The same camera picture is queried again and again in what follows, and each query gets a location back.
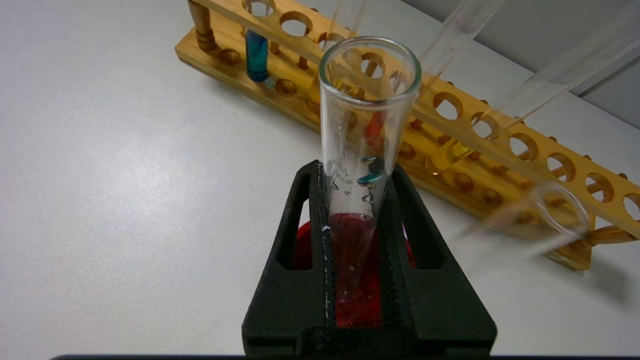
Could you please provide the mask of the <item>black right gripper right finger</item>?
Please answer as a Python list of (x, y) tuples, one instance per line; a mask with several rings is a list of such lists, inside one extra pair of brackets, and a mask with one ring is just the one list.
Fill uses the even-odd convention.
[(378, 217), (381, 322), (407, 354), (489, 354), (498, 328), (399, 165)]

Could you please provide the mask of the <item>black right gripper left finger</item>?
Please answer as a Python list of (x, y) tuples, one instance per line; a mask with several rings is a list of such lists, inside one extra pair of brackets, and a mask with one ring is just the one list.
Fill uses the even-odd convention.
[[(335, 282), (323, 166), (315, 160), (295, 174), (270, 253), (242, 322), (246, 354), (298, 354), (311, 328), (336, 325)], [(309, 202), (309, 269), (295, 269), (298, 222)]]

